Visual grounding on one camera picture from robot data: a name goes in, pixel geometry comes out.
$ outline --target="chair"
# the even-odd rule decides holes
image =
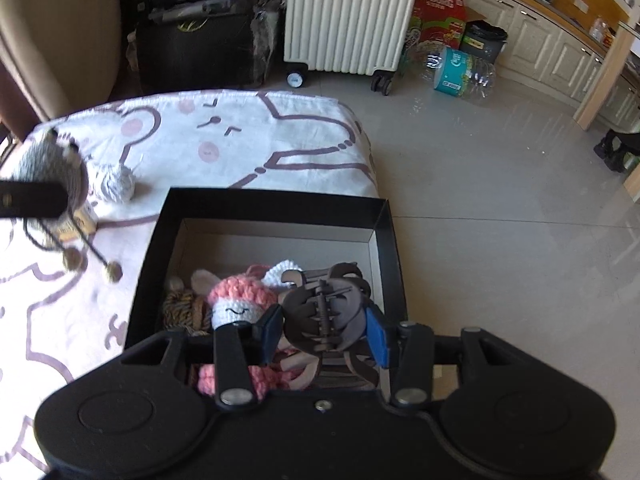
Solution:
[[[620,146],[614,150],[613,140],[618,139]],[[593,151],[599,156],[611,171],[624,173],[625,155],[631,153],[640,156],[640,134],[622,134],[609,130],[602,140],[593,147]]]
[[[0,0],[0,61],[40,121],[106,102],[121,40],[120,0]]]

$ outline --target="pompom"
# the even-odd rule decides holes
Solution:
[[[124,164],[87,165],[94,195],[103,202],[124,203],[131,200],[136,187],[133,171]]]
[[[166,290],[169,292],[180,292],[184,290],[184,282],[178,276],[171,276],[166,280]]]
[[[118,262],[109,262],[104,267],[104,275],[109,283],[118,283],[122,278],[122,267]]]
[[[73,272],[82,266],[82,253],[75,247],[67,247],[62,251],[62,264],[66,272]]]

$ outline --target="bed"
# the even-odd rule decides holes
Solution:
[[[89,198],[100,218],[93,242],[124,270],[115,285],[105,284],[92,255],[84,270],[65,274],[60,255],[28,243],[21,222],[0,221],[2,480],[43,475],[32,427],[39,404],[122,350],[138,273],[170,187],[377,196],[367,136],[345,105],[328,98],[180,92],[102,105],[41,124],[30,137],[51,126],[84,158],[133,168],[136,194],[125,205]],[[5,177],[11,163],[2,168]]]

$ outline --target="white yarn ball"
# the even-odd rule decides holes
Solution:
[[[136,177],[124,164],[89,163],[87,167],[89,181],[98,200],[114,203],[131,200],[135,192]]]

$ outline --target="bottle label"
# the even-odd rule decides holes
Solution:
[[[442,49],[442,64],[436,70],[434,88],[456,97],[465,93],[470,56],[451,47]]]

